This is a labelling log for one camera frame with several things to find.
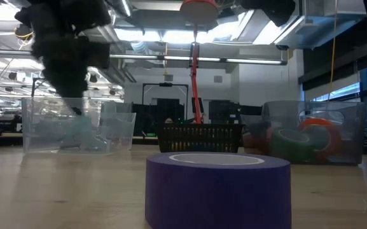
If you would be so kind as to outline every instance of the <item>orange object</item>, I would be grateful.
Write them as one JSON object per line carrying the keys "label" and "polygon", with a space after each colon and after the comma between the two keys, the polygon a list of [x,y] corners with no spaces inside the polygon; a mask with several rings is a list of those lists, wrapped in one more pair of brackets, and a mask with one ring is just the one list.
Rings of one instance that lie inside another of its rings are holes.
{"label": "orange object", "polygon": [[187,22],[195,25],[209,24],[218,16],[218,7],[214,0],[185,0],[180,11]]}
{"label": "orange object", "polygon": [[198,94],[197,94],[197,46],[196,42],[197,38],[197,24],[195,25],[195,30],[193,31],[193,35],[195,37],[195,42],[193,43],[193,62],[191,67],[191,89],[193,90],[193,97],[195,98],[195,121],[197,124],[201,124],[200,119],[200,103],[198,102]]}
{"label": "orange object", "polygon": [[[325,119],[322,118],[311,118],[311,119],[307,119],[305,121],[303,121],[300,125],[299,125],[299,129],[304,132],[306,131],[307,128],[309,128],[309,126],[321,126],[322,128],[325,128],[328,131],[329,134],[329,143],[327,144],[327,146],[323,149],[316,149],[316,160],[319,163],[326,163],[327,162],[327,157],[331,156],[331,155],[335,155],[337,153],[340,152],[341,148],[342,148],[342,136],[339,132],[339,129],[337,126],[334,126],[330,121],[327,121]],[[310,135],[310,139],[311,141],[315,141],[317,138],[312,137]]]}
{"label": "orange object", "polygon": [[274,131],[274,128],[270,127],[267,129],[267,142],[271,141],[272,132]]}
{"label": "orange object", "polygon": [[306,127],[307,125],[333,125],[330,121],[327,121],[323,118],[309,118],[305,121],[303,121],[299,128]]}

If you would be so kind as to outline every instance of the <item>plastic storage container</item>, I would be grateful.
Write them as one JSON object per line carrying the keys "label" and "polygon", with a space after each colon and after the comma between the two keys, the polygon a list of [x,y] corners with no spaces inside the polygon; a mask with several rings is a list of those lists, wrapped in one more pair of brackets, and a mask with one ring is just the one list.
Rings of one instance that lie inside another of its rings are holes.
{"label": "plastic storage container", "polygon": [[162,153],[205,151],[236,153],[239,149],[242,125],[170,123],[158,128]]}
{"label": "plastic storage container", "polygon": [[243,124],[244,146],[259,154],[293,163],[361,163],[361,102],[267,102],[260,121],[243,117]]}
{"label": "plastic storage container", "polygon": [[[116,113],[115,102],[23,98],[25,153],[107,154],[130,149],[135,113]],[[83,116],[67,104],[82,104]]]}

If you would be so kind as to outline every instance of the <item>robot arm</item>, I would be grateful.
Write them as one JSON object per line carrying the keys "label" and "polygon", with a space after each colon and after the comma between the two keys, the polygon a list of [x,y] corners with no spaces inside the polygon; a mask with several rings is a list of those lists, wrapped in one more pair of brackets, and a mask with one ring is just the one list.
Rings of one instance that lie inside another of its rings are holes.
{"label": "robot arm", "polygon": [[33,31],[32,55],[43,75],[77,115],[83,110],[87,67],[109,67],[109,45],[91,42],[81,31],[111,23],[103,0],[30,0],[15,18]]}

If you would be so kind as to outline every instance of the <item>yellow cable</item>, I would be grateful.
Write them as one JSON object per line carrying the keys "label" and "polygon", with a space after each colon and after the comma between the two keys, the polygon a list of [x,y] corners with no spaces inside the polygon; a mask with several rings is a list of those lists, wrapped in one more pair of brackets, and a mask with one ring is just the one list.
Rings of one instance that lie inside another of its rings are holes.
{"label": "yellow cable", "polygon": [[16,35],[15,34],[15,36],[17,37],[17,38],[27,38],[27,37],[29,37],[30,35],[32,35],[33,34],[33,32],[31,32],[31,33],[29,33],[29,34],[26,34],[26,35],[23,35],[23,36],[19,36],[19,35]]}
{"label": "yellow cable", "polygon": [[335,11],[335,29],[333,31],[333,51],[331,54],[331,73],[330,73],[330,85],[328,102],[330,101],[330,93],[333,88],[333,76],[335,74],[335,54],[336,54],[336,33],[337,33],[337,13],[338,13],[338,0],[336,0],[336,11]]}
{"label": "yellow cable", "polygon": [[31,32],[30,34],[26,34],[26,35],[23,35],[23,36],[18,36],[16,35],[17,38],[26,38],[26,37],[29,37],[30,35],[32,35],[33,32]]}
{"label": "yellow cable", "polygon": [[[30,37],[30,36],[31,36],[31,35],[29,35],[29,36],[27,36],[27,37],[26,37],[26,39],[25,39],[24,43],[29,39],[29,37]],[[19,47],[19,50],[21,50],[24,46],[25,46],[25,45],[21,45],[21,46]]]}

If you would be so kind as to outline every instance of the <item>wooden table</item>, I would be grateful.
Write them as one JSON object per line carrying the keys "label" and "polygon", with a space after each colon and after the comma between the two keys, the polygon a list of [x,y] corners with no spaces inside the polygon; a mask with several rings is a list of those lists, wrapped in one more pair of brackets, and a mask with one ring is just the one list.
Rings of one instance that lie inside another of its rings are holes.
{"label": "wooden table", "polygon": [[[111,156],[21,151],[0,148],[0,229],[149,228],[145,159],[156,146]],[[294,229],[367,228],[367,156],[360,167],[292,166],[292,199]]]}

